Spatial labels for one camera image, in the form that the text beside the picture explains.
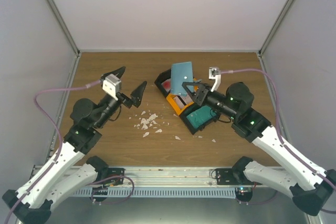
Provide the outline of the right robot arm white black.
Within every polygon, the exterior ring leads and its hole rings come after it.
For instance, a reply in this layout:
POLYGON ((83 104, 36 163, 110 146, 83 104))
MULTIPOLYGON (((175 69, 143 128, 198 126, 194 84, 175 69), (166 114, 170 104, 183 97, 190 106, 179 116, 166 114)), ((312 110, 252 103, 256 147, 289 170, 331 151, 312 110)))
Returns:
POLYGON ((233 166, 233 180, 240 185, 248 181, 266 185, 292 199, 304 213, 317 216, 335 191, 335 170, 315 164, 288 141, 275 126, 252 108, 254 95, 242 82, 230 85, 225 94, 197 82, 183 82, 183 88, 198 105, 206 105, 231 119, 237 135, 271 156, 284 172, 242 157, 233 166))

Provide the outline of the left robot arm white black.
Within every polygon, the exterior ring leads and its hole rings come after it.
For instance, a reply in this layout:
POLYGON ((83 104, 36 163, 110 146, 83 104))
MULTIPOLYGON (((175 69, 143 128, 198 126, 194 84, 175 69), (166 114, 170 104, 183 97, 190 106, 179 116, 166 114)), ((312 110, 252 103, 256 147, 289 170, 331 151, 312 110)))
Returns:
POLYGON ((22 223, 45 223, 57 206, 84 186, 107 186, 112 180, 122 183, 124 171, 109 172, 109 166, 97 156, 90 157, 76 172, 68 177, 65 173, 84 158, 101 139, 99 129, 111 121, 121 107, 139 107, 147 82, 143 81, 130 96, 121 92, 121 77, 125 67, 107 72, 97 81, 74 90, 85 90, 100 85, 105 96, 98 104, 82 98, 73 106, 70 115, 73 125, 68 133, 59 136, 59 146, 42 168, 17 190, 8 190, 2 200, 9 208, 5 219, 15 215, 22 223))

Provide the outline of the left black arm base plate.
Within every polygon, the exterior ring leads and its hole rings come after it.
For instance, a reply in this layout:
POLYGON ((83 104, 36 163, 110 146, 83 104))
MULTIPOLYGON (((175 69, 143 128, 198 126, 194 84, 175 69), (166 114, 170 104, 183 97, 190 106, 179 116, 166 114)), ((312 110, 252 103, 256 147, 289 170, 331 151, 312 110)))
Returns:
POLYGON ((90 185, 96 185, 96 182, 99 182, 98 185, 104 186, 117 186, 123 184, 123 176, 125 173, 124 168, 106 168, 102 172, 98 173, 96 180, 90 185))

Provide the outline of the blue leather card holder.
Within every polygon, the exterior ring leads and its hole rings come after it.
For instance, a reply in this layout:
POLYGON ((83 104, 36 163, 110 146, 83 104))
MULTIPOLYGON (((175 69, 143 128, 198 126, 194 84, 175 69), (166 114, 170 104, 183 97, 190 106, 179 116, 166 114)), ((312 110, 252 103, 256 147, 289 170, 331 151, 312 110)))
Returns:
POLYGON ((193 66, 191 61, 174 63, 171 67, 171 89, 170 93, 181 97, 189 97, 195 92, 195 86, 182 86, 183 82, 201 82, 202 79, 194 79, 193 66))

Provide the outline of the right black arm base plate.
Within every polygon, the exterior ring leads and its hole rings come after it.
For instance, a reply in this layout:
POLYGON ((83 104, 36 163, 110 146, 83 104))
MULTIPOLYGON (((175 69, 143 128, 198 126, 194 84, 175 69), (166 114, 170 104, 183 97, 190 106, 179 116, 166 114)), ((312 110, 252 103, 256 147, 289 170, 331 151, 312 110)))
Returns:
POLYGON ((216 168, 211 171, 211 178, 216 180, 217 185, 244 185, 253 186, 255 183, 248 180, 243 172, 232 168, 216 168))

